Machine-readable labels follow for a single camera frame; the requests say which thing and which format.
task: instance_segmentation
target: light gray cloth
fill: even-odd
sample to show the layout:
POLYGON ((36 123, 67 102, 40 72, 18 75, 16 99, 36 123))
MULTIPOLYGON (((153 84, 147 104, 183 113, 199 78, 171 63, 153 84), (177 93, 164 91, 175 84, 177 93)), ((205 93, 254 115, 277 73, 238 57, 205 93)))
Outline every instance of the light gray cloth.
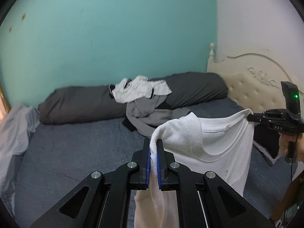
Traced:
POLYGON ((154 95, 168 95, 172 93, 166 81, 148 81, 148 77, 139 75, 134 80, 128 82, 124 78, 120 83, 115 85, 112 94, 117 103, 130 103, 136 99, 145 97, 150 98, 154 95))
POLYGON ((14 106, 0 124, 0 197, 13 217, 17 173, 38 125, 37 111, 23 105, 14 106))
MULTIPOLYGON (((205 118, 228 117, 242 110, 229 98, 189 108, 197 117, 205 118)), ((144 136, 137 131, 130 132, 122 124, 123 120, 119 118, 65 125, 39 124, 24 154, 16 182, 15 217, 21 228, 29 228, 92 171, 107 173, 131 161, 133 152, 143 148, 144 136)), ((260 183, 259 191, 263 191, 266 184, 264 178, 259 176, 261 170, 255 171, 255 167, 259 166, 252 166, 255 175, 249 185, 253 195, 255 194, 252 199, 261 206, 268 206, 261 199, 263 195, 253 189, 257 187, 254 184, 257 181, 255 178, 260 183)), ((278 181, 277 188, 281 185, 285 187, 280 195, 275 192, 275 195, 269 196, 269 192, 264 191, 265 196, 268 194, 272 198, 273 205, 286 192, 288 172, 290 179, 290 168, 289 171, 277 171, 273 174, 278 181)), ((134 195, 130 197, 128 228, 134 228, 134 195)))
POLYGON ((156 109, 166 98, 167 96, 165 95, 155 95, 152 99, 143 97, 127 103, 127 118, 140 134, 151 137, 155 127, 189 114, 190 109, 188 108, 175 110, 156 109))

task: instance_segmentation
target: tufted headboard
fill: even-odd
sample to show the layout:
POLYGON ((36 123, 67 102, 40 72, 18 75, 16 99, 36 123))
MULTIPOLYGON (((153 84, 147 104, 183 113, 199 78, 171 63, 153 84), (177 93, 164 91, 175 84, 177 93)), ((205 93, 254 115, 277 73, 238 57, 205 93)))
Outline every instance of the tufted headboard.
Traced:
POLYGON ((303 85, 289 73, 268 50, 250 50, 231 54, 220 63, 214 60, 214 44, 210 44, 207 72, 219 74, 228 87, 228 97, 243 108, 261 113, 285 108, 281 81, 298 86, 301 113, 304 114, 303 85))

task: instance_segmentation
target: black gripper frame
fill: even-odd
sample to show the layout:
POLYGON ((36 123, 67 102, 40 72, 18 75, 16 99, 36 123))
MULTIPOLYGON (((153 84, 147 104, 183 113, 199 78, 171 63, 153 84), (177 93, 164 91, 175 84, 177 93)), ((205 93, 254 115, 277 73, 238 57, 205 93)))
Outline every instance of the black gripper frame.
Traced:
MULTIPOLYGON (((218 175, 209 178, 183 164, 172 168, 174 155, 164 151, 162 140, 157 148, 161 190, 176 190, 180 228, 274 228, 218 175)), ((145 138, 143 149, 133 154, 135 167, 126 163, 106 174, 93 172, 31 228, 126 228, 130 192, 147 189, 149 160, 149 139, 145 138)))
POLYGON ((249 122, 260 122, 262 125, 283 134, 304 133, 303 122, 292 120, 286 109, 273 109, 266 110, 263 113, 249 114, 247 120, 249 122))

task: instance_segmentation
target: carved headboard decoration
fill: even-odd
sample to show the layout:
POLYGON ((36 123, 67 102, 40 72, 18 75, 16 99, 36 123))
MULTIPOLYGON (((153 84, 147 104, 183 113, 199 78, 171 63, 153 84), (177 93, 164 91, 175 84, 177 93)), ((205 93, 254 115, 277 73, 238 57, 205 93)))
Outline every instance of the carved headboard decoration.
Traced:
POLYGON ((266 84, 267 86, 273 86, 279 88, 276 80, 268 78, 267 74, 263 71, 257 71, 255 68, 250 67, 247 70, 256 78, 259 82, 266 84))
POLYGON ((298 86, 304 114, 304 85, 274 58, 268 50, 250 50, 237 52, 217 63, 212 43, 207 71, 219 74, 228 87, 228 97, 253 112, 285 108, 281 81, 290 81, 298 86))

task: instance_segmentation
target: metal screw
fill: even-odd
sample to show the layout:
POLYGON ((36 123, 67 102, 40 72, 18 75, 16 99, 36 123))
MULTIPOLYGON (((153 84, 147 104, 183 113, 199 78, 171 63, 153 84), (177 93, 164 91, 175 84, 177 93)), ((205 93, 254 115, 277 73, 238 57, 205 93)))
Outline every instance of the metal screw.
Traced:
POLYGON ((206 173, 206 177, 208 177, 208 178, 215 178, 215 173, 213 171, 208 171, 206 173))
POLYGON ((99 178, 101 176, 101 173, 99 171, 94 171, 91 174, 92 178, 99 178))
POLYGON ((173 162, 173 163, 170 164, 170 166, 171 166, 173 169, 176 169, 176 168, 179 167, 179 163, 173 162))
POLYGON ((128 166, 129 168, 135 168, 135 167, 137 166, 137 163, 131 161, 131 162, 129 162, 129 163, 127 164, 127 166, 128 166))

